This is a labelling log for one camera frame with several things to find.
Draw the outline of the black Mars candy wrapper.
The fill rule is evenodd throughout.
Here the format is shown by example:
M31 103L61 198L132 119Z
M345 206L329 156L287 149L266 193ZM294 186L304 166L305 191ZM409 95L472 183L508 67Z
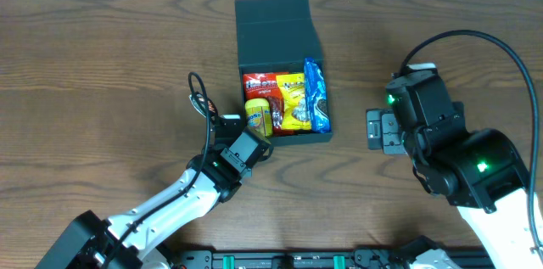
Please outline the black Mars candy wrapper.
M192 106L203 116L209 116L210 118L214 118L217 116L217 108L216 105L213 103L213 101L208 98L207 100L204 100L204 95L200 92L196 92L195 94L191 94L189 96L189 100L192 104Z

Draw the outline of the black gift box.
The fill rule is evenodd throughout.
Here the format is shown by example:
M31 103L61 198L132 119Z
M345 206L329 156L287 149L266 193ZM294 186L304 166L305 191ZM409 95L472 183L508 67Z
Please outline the black gift box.
M235 2L238 68L243 75L251 73L303 73L306 58L321 67L323 54L316 28L311 19L309 0L237 0ZM275 146L325 143L333 136L326 133L297 130L294 135L269 137Z

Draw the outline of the yellow Mentos gum bottle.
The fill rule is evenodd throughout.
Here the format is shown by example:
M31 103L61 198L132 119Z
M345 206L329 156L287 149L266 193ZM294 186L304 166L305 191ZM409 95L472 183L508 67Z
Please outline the yellow Mentos gum bottle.
M244 108L248 126L265 137L270 137L273 133L273 126L268 101L265 98L250 99L245 103Z

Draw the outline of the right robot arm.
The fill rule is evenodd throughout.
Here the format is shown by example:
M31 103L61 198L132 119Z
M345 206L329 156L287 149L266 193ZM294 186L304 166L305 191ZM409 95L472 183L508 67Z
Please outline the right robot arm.
M496 268L540 268L528 217L529 172L496 129L469 132L434 70L391 81L386 109L368 109L371 150L406 154L424 190L446 198L472 228Z

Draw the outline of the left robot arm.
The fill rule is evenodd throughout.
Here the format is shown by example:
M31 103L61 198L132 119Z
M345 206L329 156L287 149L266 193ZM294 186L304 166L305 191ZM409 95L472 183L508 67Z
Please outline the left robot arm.
M38 262L40 268L169 268L149 256L168 237L241 188L242 180L268 150L269 142L250 127L192 158L179 179L125 213L99 219L88 210L61 233Z

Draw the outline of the blue Oreo cookie pack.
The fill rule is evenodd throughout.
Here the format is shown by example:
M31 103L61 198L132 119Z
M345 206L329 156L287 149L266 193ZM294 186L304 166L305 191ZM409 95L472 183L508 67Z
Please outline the blue Oreo cookie pack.
M319 64L306 58L304 64L305 100L311 121L311 130L319 133L331 131L327 110L326 82Z

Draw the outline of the yellow snack bag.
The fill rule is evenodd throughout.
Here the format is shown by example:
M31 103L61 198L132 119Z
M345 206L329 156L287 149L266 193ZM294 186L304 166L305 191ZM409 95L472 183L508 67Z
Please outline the yellow snack bag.
M283 130L311 129L311 120L305 100L305 75L303 73L276 76L277 86L283 96Z

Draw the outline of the red snack bag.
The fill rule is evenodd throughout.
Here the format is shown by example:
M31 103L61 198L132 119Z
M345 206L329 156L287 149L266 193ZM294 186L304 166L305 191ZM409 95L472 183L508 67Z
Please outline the red snack bag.
M243 75L244 95L247 101L256 98L266 99L271 112L271 123L275 136L294 135L293 130L282 129L283 95L277 85L279 73L251 73Z

